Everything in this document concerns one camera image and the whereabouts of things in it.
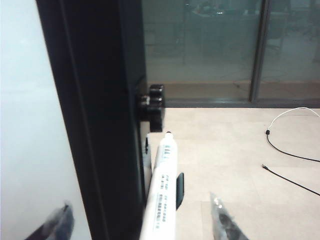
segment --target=tiled floor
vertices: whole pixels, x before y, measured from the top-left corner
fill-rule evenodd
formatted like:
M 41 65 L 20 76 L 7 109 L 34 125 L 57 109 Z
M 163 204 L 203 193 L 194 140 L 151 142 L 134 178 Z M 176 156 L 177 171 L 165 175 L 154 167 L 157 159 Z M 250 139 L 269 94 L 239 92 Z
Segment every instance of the tiled floor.
M 185 197 L 177 211 L 177 240 L 213 240 L 210 192 L 218 195 L 251 240 L 320 239 L 320 197 L 261 168 L 320 192 L 320 163 L 277 152 L 265 131 L 285 109 L 168 108 L 165 131 L 178 144 Z M 163 133 L 150 135 L 152 157 Z M 298 110 L 279 118 L 271 141 L 320 159 L 320 118 Z

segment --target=barcode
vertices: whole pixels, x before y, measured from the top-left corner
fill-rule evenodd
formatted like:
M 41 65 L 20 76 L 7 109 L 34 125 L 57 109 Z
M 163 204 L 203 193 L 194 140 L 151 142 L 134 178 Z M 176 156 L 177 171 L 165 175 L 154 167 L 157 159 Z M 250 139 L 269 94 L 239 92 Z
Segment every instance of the barcode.
M 156 221 L 157 222 L 159 222 L 161 219 L 162 199 L 163 199 L 163 195 L 160 194 L 159 199 L 158 199 L 157 212 L 156 212 Z

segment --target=black door frame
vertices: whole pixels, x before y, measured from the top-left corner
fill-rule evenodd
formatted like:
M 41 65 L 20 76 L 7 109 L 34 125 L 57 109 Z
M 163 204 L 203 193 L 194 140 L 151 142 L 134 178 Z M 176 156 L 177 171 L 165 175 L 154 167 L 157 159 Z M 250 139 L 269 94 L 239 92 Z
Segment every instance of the black door frame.
M 91 237 L 138 240 L 146 204 L 136 108 L 137 93 L 147 93 L 141 2 L 36 2 Z

